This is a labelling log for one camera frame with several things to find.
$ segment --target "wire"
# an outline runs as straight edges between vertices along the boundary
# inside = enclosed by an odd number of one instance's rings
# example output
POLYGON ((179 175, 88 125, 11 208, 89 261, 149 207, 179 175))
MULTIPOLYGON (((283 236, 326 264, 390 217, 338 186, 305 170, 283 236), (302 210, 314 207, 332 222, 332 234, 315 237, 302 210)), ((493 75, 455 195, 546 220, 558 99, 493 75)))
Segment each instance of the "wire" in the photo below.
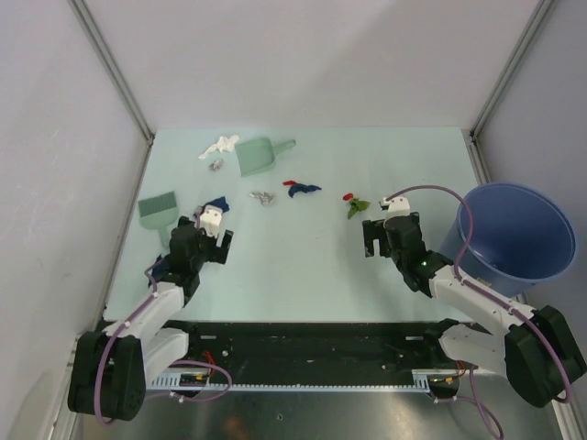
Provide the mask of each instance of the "wire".
MULTIPOLYGON (((196 216, 196 220, 199 224, 199 215, 196 216)), ((95 385, 94 385, 94 414, 95 414, 95 418, 97 419, 98 423, 101 424, 103 427, 110 426, 115 420, 115 419, 106 420, 104 418, 104 416, 102 415, 102 408, 101 408, 101 404, 100 404, 101 395, 102 395, 102 380, 104 378, 105 366, 106 366, 106 362, 108 361, 108 356, 110 355, 110 351, 112 351, 112 346, 114 345, 114 343, 116 342, 116 339, 120 336, 120 334, 130 325, 130 323, 132 323, 137 318, 137 316, 139 316, 142 313, 143 310, 145 310, 147 308, 147 306, 149 306, 149 304, 151 304, 153 301, 155 301, 155 299, 158 297, 157 281, 150 274, 150 271, 153 270, 154 268, 156 268, 158 265, 160 265, 164 260, 165 260, 165 258, 162 258, 159 261, 156 261, 153 265, 151 265, 145 269, 144 274, 149 279, 149 281, 151 283, 151 288, 152 288, 151 294, 114 331, 114 333, 110 336, 110 338, 108 339, 108 342, 106 343, 106 346, 104 348, 104 352, 102 353, 102 357, 100 357, 100 362, 98 363, 98 370, 96 372, 95 385)), ((182 396, 180 398, 180 402, 183 402, 183 400, 187 400, 189 402, 213 401, 215 399, 218 399, 219 397, 224 396, 230 390, 230 388, 232 388, 232 377, 230 376, 228 371, 217 366, 216 364, 212 364, 212 363, 207 364, 205 362, 198 362, 195 360, 177 360, 172 363, 172 366, 177 366, 177 365, 195 365, 195 366, 199 366, 199 367, 206 367, 206 368, 209 368, 212 370, 218 370, 227 377, 227 381, 228 381, 227 387, 212 397, 203 398, 203 399, 193 399, 193 398, 182 396)), ((161 396, 162 394, 164 394, 165 396, 169 395, 168 393, 153 394, 145 400, 149 400, 149 399, 152 399, 153 397, 161 396)))
MULTIPOLYGON (((222 367, 219 367, 218 365, 208 364, 206 362, 199 362, 197 360, 176 360, 175 362, 172 363, 172 367, 177 367, 177 366, 180 366, 180 365, 190 365, 190 366, 194 366, 194 367, 204 367, 204 368, 207 368, 207 369, 215 369, 216 371, 220 371, 227 378, 227 387, 224 388, 222 391, 220 391, 218 394, 215 394, 214 396, 210 396, 210 397, 204 397, 204 398, 201 398, 201 399, 197 399, 195 397, 180 396, 179 397, 180 402, 183 402, 183 401, 188 401, 188 402, 210 402, 210 401, 215 401, 216 399, 219 399, 222 396, 224 396, 232 388, 232 376, 230 376, 230 373, 228 373, 228 371, 226 371, 222 367)), ((150 394, 149 396, 147 396, 145 398, 145 400, 146 401, 150 401, 151 399, 155 399, 155 398, 158 398, 158 397, 175 397, 175 396, 177 396, 177 394, 174 393, 174 392, 172 392, 172 391, 157 392, 155 394, 150 394)))
MULTIPOLYGON (((212 354, 208 350, 206 350, 204 352, 204 356, 208 359, 208 362, 209 363, 211 363, 212 365, 216 365, 216 363, 214 361, 214 358, 212 357, 212 354)), ((214 376, 214 373, 216 373, 216 369, 215 368, 212 369, 212 372, 210 373, 210 376, 208 376, 208 378, 209 379, 212 379, 212 376, 214 376)))
POLYGON ((106 343, 106 347, 104 348, 104 352, 102 353, 102 357, 100 357, 100 362, 98 363, 98 370, 95 376, 95 385, 94 385, 94 414, 95 418, 97 419, 98 423, 101 424, 103 427, 107 427, 111 425, 115 419, 106 420, 102 415, 102 408, 101 408, 101 395, 102 395, 102 379, 104 378, 104 371, 106 367, 106 362, 108 361, 108 356, 110 355, 110 351, 112 351, 112 346, 116 342, 116 339, 120 336, 120 334, 127 328, 127 325, 130 325, 137 316, 141 314, 143 310, 147 308, 149 304, 151 304, 155 298, 157 298, 157 282, 150 274, 150 271, 157 267, 164 261, 164 258, 156 261, 153 265, 149 266, 145 270, 145 276, 149 278, 151 283, 152 292, 151 295, 139 306, 130 316, 123 322, 118 328, 114 331, 114 333, 108 339, 106 343))
POLYGON ((477 397, 477 387, 475 386, 475 378, 474 378, 474 374, 473 374, 474 371, 475 371, 475 367, 473 365, 471 365, 471 367, 469 368, 469 381, 471 382, 471 391, 473 393, 472 400, 475 403, 475 405, 477 405, 477 409, 479 410, 479 415, 481 416, 483 423, 485 424, 485 427, 487 428, 487 431, 489 431, 489 434, 491 434, 493 436, 493 438, 496 438, 497 440, 504 440, 504 430, 502 429, 502 426, 499 424, 499 422, 497 421, 495 416, 481 403, 481 401, 477 397), (489 420, 487 419, 487 415, 489 415, 493 419, 495 424, 497 425, 497 429, 499 430, 499 434, 497 434, 492 429, 492 426, 491 426, 489 420))
POLYGON ((457 361, 457 368, 459 369, 459 378, 462 378, 465 374, 467 374, 467 367, 465 367, 465 363, 462 360, 457 361))
POLYGON ((202 211, 204 211, 204 208, 202 206, 197 206, 195 208, 195 228, 196 229, 200 229, 200 215, 202 215, 202 211))
POLYGON ((434 401, 434 403, 467 402, 467 403, 470 403, 475 406, 481 405, 483 412, 486 413, 493 420, 493 422, 495 423, 495 426, 497 426, 497 430, 499 431, 499 434, 495 434, 493 432, 493 430, 491 429, 491 427, 489 427, 489 426, 487 429, 493 435, 493 437, 496 438, 497 440, 504 440, 504 429, 502 428, 499 421, 497 420, 497 417, 495 417, 495 415, 489 410, 489 408, 487 408, 482 403, 475 401, 471 397, 466 397, 466 396, 455 396, 454 398, 449 398, 449 399, 439 399, 434 394, 430 393, 430 394, 428 394, 428 397, 430 397, 434 401))
MULTIPOLYGON (((455 258, 455 261, 454 261, 454 273, 455 273, 455 277, 463 285, 466 285, 466 286, 470 287, 471 289, 473 289, 477 293, 483 295, 485 298, 487 298, 487 299, 491 300, 492 302, 498 304, 500 307, 503 307, 508 313, 510 313, 513 316, 515 316, 516 318, 518 318, 520 321, 522 321, 524 324, 526 324, 528 326, 528 328, 530 328, 530 330, 532 330, 534 332, 534 334, 537 336, 538 340, 542 343, 542 345, 548 351, 548 354, 550 355, 550 357, 552 358, 553 362, 557 366, 557 369, 559 370, 559 373, 560 373, 560 375, 562 377, 562 382, 563 382, 564 387, 565 387, 565 397, 564 398, 560 398, 560 397, 557 396, 557 397, 554 398, 555 401, 561 402, 561 403, 568 403, 568 402, 570 402, 570 400, 572 399, 572 388, 570 386, 570 381, 569 381, 569 377, 567 376, 567 372, 565 371, 565 368, 562 366, 562 362, 560 362, 560 359, 559 359, 559 356, 557 355, 557 352, 554 350, 554 348, 549 343, 549 341, 546 339, 546 337, 542 334, 542 332, 538 329, 538 327, 536 327, 536 325, 532 321, 530 321, 528 318, 526 318, 520 311, 516 310, 516 308, 512 307, 508 302, 505 302, 505 301, 501 300, 500 298, 494 296, 493 294, 491 294, 490 292, 486 291, 485 289, 477 286, 476 284, 473 284, 469 280, 464 280, 462 278, 462 275, 460 274, 460 270, 459 270, 459 268, 460 268, 460 261, 462 260, 463 256, 465 255, 465 252, 469 248, 469 244, 471 243, 471 238, 472 238, 472 235, 473 235, 473 214, 472 214, 471 208, 469 207, 469 205, 467 204, 467 202, 465 201, 465 199, 463 199, 456 192, 454 192, 451 189, 446 188, 444 186, 439 186, 439 185, 417 185, 417 186, 411 186, 409 188, 406 188, 404 190, 401 190, 399 192, 396 192, 395 194, 392 194, 389 197, 386 197, 385 198, 385 201, 386 202, 389 202, 390 200, 392 200, 394 197, 397 197, 398 195, 402 195, 404 193, 409 193, 410 191, 414 191, 414 190, 439 190, 439 191, 442 191, 444 193, 449 193, 450 195, 452 195, 453 197, 455 197, 457 200, 459 200, 460 204, 462 204, 462 206, 465 208, 465 211, 467 212, 467 216, 469 217, 469 231, 467 232, 467 236, 465 238, 465 242, 464 242, 461 250, 459 251, 459 254, 457 255, 457 257, 455 258)), ((473 387, 473 384, 474 384, 474 379, 472 377, 473 368, 474 368, 474 366, 471 366, 471 387, 473 387)), ((480 412, 480 415, 481 415, 481 417, 483 419, 483 422, 485 423, 485 426, 487 426, 487 429, 489 430, 489 432, 495 438, 500 438, 500 437, 496 437, 495 436, 495 432, 491 429, 491 427, 489 425, 489 421, 487 420, 487 416, 485 415, 485 410, 483 409, 484 406, 477 399, 477 396, 475 394, 475 391, 473 391, 473 400, 475 401, 475 404, 477 405, 477 408, 479 409, 479 412, 480 412)), ((500 427, 500 433, 502 433, 502 437, 501 438, 503 438, 503 432, 501 430, 501 426, 499 426, 499 424, 497 424, 497 425, 498 425, 498 427, 500 427)))

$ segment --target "red wire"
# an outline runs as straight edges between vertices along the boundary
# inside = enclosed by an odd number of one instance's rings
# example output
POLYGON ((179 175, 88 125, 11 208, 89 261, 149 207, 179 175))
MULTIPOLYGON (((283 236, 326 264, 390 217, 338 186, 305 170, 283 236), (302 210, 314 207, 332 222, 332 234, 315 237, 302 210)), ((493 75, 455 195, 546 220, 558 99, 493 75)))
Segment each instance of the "red wire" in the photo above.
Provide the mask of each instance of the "red wire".
POLYGON ((457 361, 457 367, 459 368, 459 377, 462 378, 465 374, 467 374, 467 368, 465 367, 465 363, 462 360, 457 361))
MULTIPOLYGON (((206 358, 208 359, 208 362, 210 362, 212 365, 216 365, 214 359, 212 358, 212 355, 210 354, 209 351, 205 351, 204 352, 204 356, 206 356, 206 358)), ((216 370, 213 369, 212 372, 210 373, 210 376, 208 377, 209 379, 212 379, 212 376, 214 376, 214 373, 216 373, 216 370)))

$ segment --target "metal floor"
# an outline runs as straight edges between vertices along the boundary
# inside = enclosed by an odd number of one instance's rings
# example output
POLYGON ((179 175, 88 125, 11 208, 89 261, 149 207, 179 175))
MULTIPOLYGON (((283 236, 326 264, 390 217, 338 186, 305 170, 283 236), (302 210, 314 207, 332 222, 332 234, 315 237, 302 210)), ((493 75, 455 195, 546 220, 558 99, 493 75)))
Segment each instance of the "metal floor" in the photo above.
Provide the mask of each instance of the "metal floor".
MULTIPOLYGON (((483 403, 505 439, 561 440, 550 405, 534 408, 495 376, 477 378, 483 403)), ((471 395, 464 380, 460 394, 471 395)), ((435 405, 424 394, 361 392, 232 392, 209 403, 148 401, 138 417, 108 429, 84 416, 75 440, 489 440, 477 409, 435 405)))

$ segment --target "white cloth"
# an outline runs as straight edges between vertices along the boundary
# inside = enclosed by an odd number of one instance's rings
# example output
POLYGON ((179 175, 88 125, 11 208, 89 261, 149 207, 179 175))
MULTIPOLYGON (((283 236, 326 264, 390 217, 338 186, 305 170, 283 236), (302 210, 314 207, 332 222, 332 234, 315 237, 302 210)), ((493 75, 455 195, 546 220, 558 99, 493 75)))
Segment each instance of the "white cloth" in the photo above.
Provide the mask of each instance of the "white cloth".
POLYGON ((275 200, 275 194, 273 192, 255 191, 249 194, 250 197, 260 200, 260 204, 263 206, 269 206, 275 200))
POLYGON ((204 153, 198 156, 198 159, 205 159, 208 154, 213 153, 217 150, 220 152, 234 151, 235 144, 238 142, 239 139, 240 137, 238 135, 232 135, 231 137, 221 136, 218 139, 217 143, 212 144, 210 147, 208 147, 204 153))

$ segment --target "blue plastic bucket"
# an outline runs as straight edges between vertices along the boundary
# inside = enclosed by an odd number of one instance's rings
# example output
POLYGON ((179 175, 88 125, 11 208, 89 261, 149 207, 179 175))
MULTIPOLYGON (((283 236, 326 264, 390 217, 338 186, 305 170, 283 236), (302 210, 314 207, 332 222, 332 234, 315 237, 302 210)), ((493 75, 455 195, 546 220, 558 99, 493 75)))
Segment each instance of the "blue plastic bucket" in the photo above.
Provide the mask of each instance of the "blue plastic bucket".
MULTIPOLYGON (((507 297, 560 276, 575 260, 577 240, 569 220, 548 197, 506 182, 479 186, 465 196, 473 236, 460 266, 507 297)), ((457 257, 469 231, 461 205, 440 248, 457 257)))

